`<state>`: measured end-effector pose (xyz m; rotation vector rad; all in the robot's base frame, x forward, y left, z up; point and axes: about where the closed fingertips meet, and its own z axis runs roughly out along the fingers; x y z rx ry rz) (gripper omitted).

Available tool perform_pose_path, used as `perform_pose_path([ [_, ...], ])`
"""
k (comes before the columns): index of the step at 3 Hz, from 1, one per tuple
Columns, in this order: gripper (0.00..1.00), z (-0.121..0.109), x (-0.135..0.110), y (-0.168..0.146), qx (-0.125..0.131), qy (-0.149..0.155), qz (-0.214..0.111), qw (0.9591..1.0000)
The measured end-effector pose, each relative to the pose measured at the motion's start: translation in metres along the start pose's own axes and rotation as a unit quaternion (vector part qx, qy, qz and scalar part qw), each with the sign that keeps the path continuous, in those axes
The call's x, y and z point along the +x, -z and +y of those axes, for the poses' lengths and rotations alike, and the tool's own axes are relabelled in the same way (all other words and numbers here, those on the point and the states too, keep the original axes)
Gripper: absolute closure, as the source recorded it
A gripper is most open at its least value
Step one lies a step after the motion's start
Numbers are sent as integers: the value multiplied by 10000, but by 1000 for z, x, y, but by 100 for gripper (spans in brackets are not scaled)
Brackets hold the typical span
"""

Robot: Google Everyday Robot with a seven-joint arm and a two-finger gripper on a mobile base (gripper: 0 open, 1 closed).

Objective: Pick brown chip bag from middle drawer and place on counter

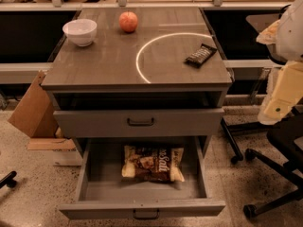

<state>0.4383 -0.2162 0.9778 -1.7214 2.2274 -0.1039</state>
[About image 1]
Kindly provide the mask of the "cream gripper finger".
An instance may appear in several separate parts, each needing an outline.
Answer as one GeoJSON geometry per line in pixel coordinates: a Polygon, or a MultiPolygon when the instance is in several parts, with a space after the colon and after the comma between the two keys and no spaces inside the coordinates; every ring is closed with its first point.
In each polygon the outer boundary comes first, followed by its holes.
{"type": "Polygon", "coordinates": [[[267,95],[258,113],[263,125],[274,125],[303,98],[303,62],[288,61],[273,68],[267,83],[267,95]]]}
{"type": "Polygon", "coordinates": [[[266,27],[257,36],[256,41],[260,44],[274,44],[276,42],[276,33],[280,21],[276,20],[268,27],[266,27]]]}

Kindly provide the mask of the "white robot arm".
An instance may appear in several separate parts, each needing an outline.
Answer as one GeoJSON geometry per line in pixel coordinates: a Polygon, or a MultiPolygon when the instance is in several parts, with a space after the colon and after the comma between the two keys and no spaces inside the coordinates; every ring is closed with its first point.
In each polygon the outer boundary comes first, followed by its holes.
{"type": "Polygon", "coordinates": [[[277,71],[275,84],[268,80],[258,113],[261,124],[274,125],[303,98],[303,0],[294,0],[279,20],[257,36],[257,42],[274,44],[276,53],[287,61],[277,71]]]}

